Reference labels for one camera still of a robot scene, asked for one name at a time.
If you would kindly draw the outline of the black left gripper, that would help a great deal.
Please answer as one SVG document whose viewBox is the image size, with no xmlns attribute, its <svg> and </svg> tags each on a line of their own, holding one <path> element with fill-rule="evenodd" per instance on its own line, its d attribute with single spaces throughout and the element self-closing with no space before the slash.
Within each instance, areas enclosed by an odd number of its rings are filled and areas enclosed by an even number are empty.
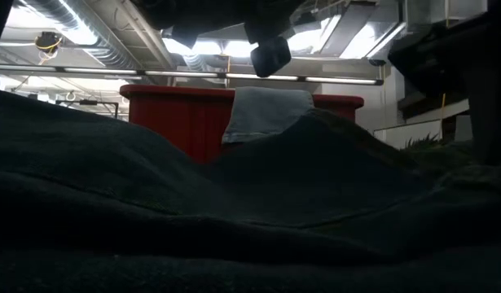
<svg viewBox="0 0 501 293">
<path fill-rule="evenodd" d="M 258 77 L 269 77 L 287 65 L 291 59 L 288 41 L 284 37 L 275 37 L 262 42 L 251 51 L 254 71 Z"/>
</svg>

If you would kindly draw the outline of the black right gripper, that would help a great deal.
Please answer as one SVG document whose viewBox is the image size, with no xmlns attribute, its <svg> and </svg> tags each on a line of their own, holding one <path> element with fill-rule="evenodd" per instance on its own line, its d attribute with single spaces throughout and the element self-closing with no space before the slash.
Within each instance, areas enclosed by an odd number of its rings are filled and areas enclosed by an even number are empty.
<svg viewBox="0 0 501 293">
<path fill-rule="evenodd" d="M 475 65 L 465 82 L 475 154 L 483 164 L 501 164 L 501 68 Z"/>
</svg>

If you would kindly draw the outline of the dark blue denim jeans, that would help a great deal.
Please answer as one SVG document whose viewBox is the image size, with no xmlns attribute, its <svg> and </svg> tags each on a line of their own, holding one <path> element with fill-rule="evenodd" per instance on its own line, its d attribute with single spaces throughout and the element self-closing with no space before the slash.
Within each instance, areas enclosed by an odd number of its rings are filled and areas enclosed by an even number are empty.
<svg viewBox="0 0 501 293">
<path fill-rule="evenodd" d="M 0 293 L 501 293 L 501 151 L 312 110 L 197 164 L 0 91 Z"/>
</svg>

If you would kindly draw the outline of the red plastic laundry bin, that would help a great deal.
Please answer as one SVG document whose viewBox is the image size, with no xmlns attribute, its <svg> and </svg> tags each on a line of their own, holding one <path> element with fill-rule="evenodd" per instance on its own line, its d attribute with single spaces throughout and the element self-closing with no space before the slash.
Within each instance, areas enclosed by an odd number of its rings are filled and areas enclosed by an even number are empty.
<svg viewBox="0 0 501 293">
<path fill-rule="evenodd" d="M 157 132 L 197 162 L 207 163 L 240 144 L 222 144 L 235 90 L 123 85 L 120 93 L 130 101 L 130 122 Z M 349 120 L 355 119 L 355 112 L 364 104 L 356 96 L 312 96 L 314 108 Z"/>
</svg>

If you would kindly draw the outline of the light blue denim garment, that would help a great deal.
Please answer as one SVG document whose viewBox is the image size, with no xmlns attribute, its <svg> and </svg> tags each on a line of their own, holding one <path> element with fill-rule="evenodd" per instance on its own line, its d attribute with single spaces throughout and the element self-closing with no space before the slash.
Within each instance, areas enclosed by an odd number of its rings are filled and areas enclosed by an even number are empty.
<svg viewBox="0 0 501 293">
<path fill-rule="evenodd" d="M 282 133 L 314 108 L 305 90 L 239 87 L 222 144 L 243 143 Z"/>
</svg>

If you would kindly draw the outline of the small potted artificial plant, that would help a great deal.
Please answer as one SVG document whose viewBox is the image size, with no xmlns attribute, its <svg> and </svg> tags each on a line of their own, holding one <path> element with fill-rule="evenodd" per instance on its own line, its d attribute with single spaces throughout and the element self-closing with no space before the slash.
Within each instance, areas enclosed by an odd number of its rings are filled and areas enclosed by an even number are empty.
<svg viewBox="0 0 501 293">
<path fill-rule="evenodd" d="M 442 140 L 437 136 L 430 136 L 429 134 L 424 138 L 410 138 L 405 146 L 402 148 L 403 151 L 422 151 L 432 147 L 440 146 Z"/>
</svg>

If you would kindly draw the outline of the long ceiling light bar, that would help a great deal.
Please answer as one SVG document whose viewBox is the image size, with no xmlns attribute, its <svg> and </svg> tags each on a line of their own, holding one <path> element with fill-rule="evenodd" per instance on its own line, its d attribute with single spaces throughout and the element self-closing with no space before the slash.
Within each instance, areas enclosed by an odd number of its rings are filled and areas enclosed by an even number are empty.
<svg viewBox="0 0 501 293">
<path fill-rule="evenodd" d="M 233 72 L 187 72 L 170 70 L 142 70 L 142 69 L 111 69 L 111 68 L 75 68 L 60 66 L 42 66 L 42 65 L 19 65 L 0 63 L 0 72 L 28 74 L 38 74 L 39 76 L 48 76 L 49 74 L 73 74 L 73 75 L 97 75 L 114 76 L 120 78 L 126 77 L 189 77 L 189 78 L 207 78 L 207 79 L 241 79 L 241 80 L 263 80 L 263 81 L 289 81 L 306 83 L 324 83 L 339 85 L 371 85 L 380 86 L 384 84 L 379 79 L 362 79 L 351 77 L 306 77 L 306 76 L 287 76 L 271 75 L 269 77 L 258 77 L 249 73 Z"/>
</svg>

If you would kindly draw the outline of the corrugated silver ventilation duct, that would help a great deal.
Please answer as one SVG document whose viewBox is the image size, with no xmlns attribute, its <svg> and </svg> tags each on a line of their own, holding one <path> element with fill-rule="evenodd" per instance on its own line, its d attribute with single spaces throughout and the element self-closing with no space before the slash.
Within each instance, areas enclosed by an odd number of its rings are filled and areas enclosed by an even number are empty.
<svg viewBox="0 0 501 293">
<path fill-rule="evenodd" d="M 34 15 L 43 16 L 65 40 L 107 68 L 140 69 L 141 63 L 84 0 L 16 0 Z"/>
</svg>

